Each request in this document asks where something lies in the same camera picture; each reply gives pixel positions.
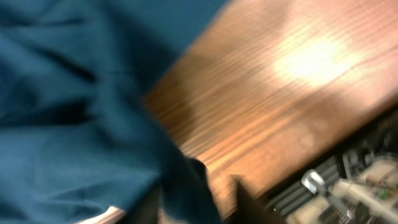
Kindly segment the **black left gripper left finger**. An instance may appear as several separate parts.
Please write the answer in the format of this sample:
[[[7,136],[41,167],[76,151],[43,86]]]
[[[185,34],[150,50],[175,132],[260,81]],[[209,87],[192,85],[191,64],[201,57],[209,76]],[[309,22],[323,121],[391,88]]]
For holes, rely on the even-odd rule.
[[[158,224],[160,185],[153,185],[118,224]]]

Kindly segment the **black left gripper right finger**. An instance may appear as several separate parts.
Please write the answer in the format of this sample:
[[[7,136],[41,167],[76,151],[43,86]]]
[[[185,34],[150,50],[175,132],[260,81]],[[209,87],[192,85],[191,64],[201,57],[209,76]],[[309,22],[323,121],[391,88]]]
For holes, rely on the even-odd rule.
[[[236,209],[228,218],[230,224],[286,224],[282,215],[273,209],[264,208],[245,188],[239,179],[235,179]]]

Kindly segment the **blue polo shirt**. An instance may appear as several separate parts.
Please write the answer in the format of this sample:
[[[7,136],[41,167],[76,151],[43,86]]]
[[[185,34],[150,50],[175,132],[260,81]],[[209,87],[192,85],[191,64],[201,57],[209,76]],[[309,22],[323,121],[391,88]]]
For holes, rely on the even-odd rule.
[[[1,2],[1,222],[127,218],[221,223],[205,166],[143,98],[223,1]]]

